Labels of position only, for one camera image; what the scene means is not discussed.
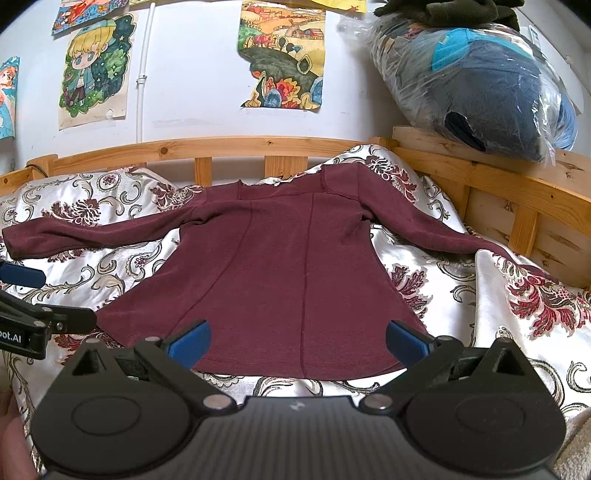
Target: cartoon character drawing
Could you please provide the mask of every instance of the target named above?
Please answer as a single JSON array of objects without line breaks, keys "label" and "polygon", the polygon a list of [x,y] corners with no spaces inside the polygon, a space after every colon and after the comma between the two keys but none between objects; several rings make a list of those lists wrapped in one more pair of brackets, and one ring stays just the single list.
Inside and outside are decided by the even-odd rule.
[{"label": "cartoon character drawing", "polygon": [[75,72],[70,73],[66,78],[68,84],[64,95],[67,106],[73,106],[74,102],[82,105],[86,95],[95,88],[95,79],[90,66],[109,47],[116,26],[114,20],[101,20],[80,30],[70,44],[68,55]]},{"label": "cartoon character drawing", "polygon": [[14,137],[18,60],[9,60],[0,71],[0,138]]},{"label": "cartoon character drawing", "polygon": [[61,0],[53,24],[53,33],[62,32],[94,18],[104,17],[127,3],[128,0]]},{"label": "cartoon character drawing", "polygon": [[133,16],[126,14],[84,27],[70,40],[60,107],[71,118],[88,113],[121,91],[134,30]]},{"label": "cartoon character drawing", "polygon": [[82,2],[73,5],[68,10],[59,12],[57,14],[54,29],[63,30],[64,28],[68,28],[75,25],[76,20],[78,20],[86,12],[88,7],[90,7],[94,3],[95,0],[82,0]]}]

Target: white label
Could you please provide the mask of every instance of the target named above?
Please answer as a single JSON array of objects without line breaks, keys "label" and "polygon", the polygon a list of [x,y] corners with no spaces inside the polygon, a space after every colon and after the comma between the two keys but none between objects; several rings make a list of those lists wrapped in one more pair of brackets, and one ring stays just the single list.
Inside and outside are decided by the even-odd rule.
[{"label": "white label", "polygon": [[530,37],[531,42],[541,50],[542,47],[540,46],[540,36],[538,35],[537,30],[532,25],[530,25]]},{"label": "white label", "polygon": [[17,335],[16,333],[3,332],[2,330],[0,330],[0,339],[13,343],[22,343],[20,335]]}]

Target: wooden bed frame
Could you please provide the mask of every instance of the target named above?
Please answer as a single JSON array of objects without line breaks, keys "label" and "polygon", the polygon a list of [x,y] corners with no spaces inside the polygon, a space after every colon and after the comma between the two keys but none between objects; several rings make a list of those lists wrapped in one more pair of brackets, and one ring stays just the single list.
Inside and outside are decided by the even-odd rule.
[{"label": "wooden bed frame", "polygon": [[[395,127],[392,139],[372,137],[414,170],[428,174],[477,232],[509,245],[567,285],[591,285],[591,159],[557,151],[544,167],[488,155],[411,127]],[[265,177],[290,177],[309,158],[332,158],[365,141],[305,137],[206,137],[113,147],[69,157],[46,155],[0,176],[0,196],[47,176],[114,170],[194,159],[194,182],[212,184],[213,157],[265,158]]]}]

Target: colorful drawing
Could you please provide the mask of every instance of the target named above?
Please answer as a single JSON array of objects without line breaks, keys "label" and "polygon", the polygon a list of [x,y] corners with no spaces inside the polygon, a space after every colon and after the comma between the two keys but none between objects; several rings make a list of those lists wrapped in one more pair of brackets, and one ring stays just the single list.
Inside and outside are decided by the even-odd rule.
[{"label": "colorful drawing", "polygon": [[61,83],[60,130],[125,116],[134,31],[134,16],[126,14],[72,34]]},{"label": "colorful drawing", "polygon": [[124,7],[128,0],[61,0],[53,33],[63,32],[89,20],[104,17],[115,8]]},{"label": "colorful drawing", "polygon": [[326,13],[244,1],[238,51],[258,79],[244,107],[314,110],[322,104]]},{"label": "colorful drawing", "polygon": [[0,138],[14,137],[17,80],[20,59],[12,57],[0,67]]},{"label": "colorful drawing", "polygon": [[328,8],[337,10],[347,10],[349,12],[362,12],[368,10],[366,0],[313,0],[314,3],[324,5]]}]

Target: maroon long-sleeve shirt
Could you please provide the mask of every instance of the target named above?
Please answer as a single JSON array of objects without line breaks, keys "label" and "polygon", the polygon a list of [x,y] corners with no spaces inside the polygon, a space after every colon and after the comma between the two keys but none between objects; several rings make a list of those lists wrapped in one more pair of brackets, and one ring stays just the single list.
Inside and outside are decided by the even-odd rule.
[{"label": "maroon long-sleeve shirt", "polygon": [[345,380],[395,370],[385,329],[425,331],[372,246],[371,222],[429,250],[501,247],[448,228],[362,164],[323,166],[283,183],[209,187],[187,205],[87,228],[38,218],[3,230],[14,259],[155,241],[180,245],[150,278],[98,311],[131,346],[207,319],[212,344],[197,367],[233,375]]}]

